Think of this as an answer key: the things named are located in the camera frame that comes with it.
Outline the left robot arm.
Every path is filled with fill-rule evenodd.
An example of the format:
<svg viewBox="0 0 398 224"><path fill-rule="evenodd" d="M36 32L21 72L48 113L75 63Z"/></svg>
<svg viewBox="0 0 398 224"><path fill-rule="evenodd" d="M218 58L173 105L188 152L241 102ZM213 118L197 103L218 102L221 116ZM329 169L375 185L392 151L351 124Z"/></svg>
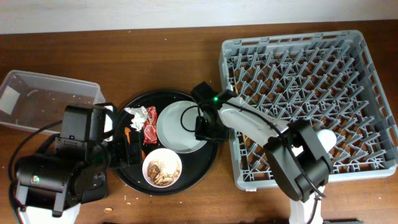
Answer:
<svg viewBox="0 0 398 224"><path fill-rule="evenodd" d="M84 203L106 198L108 169L143 162L138 134L118 134L112 103L72 104L61 125L38 150L9 164L9 201L19 223L55 221L73 223Z"/></svg>

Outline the white bowl with food scraps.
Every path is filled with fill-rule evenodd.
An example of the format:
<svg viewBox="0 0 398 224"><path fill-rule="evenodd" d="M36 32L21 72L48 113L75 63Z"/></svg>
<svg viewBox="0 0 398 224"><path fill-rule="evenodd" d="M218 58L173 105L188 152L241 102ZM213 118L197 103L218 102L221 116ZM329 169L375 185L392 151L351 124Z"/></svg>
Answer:
<svg viewBox="0 0 398 224"><path fill-rule="evenodd" d="M182 174L182 160L170 149L156 149L146 155L142 174L146 182L155 188L170 187Z"/></svg>

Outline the orange carrot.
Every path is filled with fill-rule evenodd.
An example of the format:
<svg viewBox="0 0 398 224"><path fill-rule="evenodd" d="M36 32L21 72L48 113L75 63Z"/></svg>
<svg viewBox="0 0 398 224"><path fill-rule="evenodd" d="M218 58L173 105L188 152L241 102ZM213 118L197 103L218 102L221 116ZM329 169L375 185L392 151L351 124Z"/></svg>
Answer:
<svg viewBox="0 0 398 224"><path fill-rule="evenodd" d="M146 158L145 152L142 150L142 144L139 133L131 131L129 128L124 128L124 134L126 137L126 149L129 154L129 158L135 162L138 160L143 161Z"/></svg>

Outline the red snack wrapper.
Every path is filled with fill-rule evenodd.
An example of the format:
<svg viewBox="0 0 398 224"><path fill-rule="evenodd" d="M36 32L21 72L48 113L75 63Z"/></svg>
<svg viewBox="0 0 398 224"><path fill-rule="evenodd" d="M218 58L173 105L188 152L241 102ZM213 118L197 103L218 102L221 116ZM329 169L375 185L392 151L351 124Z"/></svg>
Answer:
<svg viewBox="0 0 398 224"><path fill-rule="evenodd" d="M157 143L157 111L155 106L146 108L148 114L144 123L144 143L156 144Z"/></svg>

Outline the light blue plastic cup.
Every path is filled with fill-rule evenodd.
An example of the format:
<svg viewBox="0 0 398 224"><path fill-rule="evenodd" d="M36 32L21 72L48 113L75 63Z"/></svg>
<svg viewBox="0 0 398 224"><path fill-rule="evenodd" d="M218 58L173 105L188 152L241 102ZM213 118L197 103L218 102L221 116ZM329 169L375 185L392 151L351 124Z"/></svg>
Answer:
<svg viewBox="0 0 398 224"><path fill-rule="evenodd" d="M317 131L316 134L326 152L330 152L336 145L337 139L333 131L322 129Z"/></svg>

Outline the grey round plate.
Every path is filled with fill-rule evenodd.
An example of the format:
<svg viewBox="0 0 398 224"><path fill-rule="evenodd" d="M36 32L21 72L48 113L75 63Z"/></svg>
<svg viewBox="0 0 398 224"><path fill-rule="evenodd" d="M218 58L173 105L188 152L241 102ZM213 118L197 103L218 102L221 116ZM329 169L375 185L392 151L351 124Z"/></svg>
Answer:
<svg viewBox="0 0 398 224"><path fill-rule="evenodd" d="M157 119L157 136L161 144L176 153L197 151L206 144L195 133L197 104L192 101L177 101L165 107Z"/></svg>

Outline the wooden chopstick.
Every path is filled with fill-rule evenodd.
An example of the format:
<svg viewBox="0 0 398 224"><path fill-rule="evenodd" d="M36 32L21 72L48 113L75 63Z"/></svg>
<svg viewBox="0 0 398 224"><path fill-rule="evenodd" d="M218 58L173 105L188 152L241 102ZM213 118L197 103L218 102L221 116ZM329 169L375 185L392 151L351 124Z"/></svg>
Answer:
<svg viewBox="0 0 398 224"><path fill-rule="evenodd" d="M239 91L238 91L238 84L237 84L236 78L234 77L233 80L234 80L234 90L235 90L236 94L238 95ZM243 138L243 143L246 145L246 135L242 134L242 138Z"/></svg>

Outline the white tissue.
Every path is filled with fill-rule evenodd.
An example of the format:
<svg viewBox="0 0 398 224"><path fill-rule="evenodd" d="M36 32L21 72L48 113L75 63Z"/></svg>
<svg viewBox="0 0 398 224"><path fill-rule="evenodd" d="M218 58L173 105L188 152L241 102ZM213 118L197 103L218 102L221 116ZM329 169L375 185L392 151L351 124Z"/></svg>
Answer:
<svg viewBox="0 0 398 224"><path fill-rule="evenodd" d="M147 121L148 118L148 111L144 106L141 106L139 108L128 108L126 107L125 112L133 115L133 118L131 119L131 124L130 127L135 129L137 132L140 132L143 127L145 122Z"/></svg>

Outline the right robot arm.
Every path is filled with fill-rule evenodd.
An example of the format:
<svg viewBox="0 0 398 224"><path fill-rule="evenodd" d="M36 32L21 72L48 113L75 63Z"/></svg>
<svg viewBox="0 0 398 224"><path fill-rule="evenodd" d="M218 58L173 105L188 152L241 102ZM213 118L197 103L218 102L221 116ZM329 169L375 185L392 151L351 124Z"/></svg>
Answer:
<svg viewBox="0 0 398 224"><path fill-rule="evenodd" d="M190 93L197 104L197 140L224 142L237 130L260 145L279 188L290 199L290 223L323 223L321 200L333 165L328 155L336 144L333 131L314 131L298 119L273 118L231 90L217 93L206 82Z"/></svg>

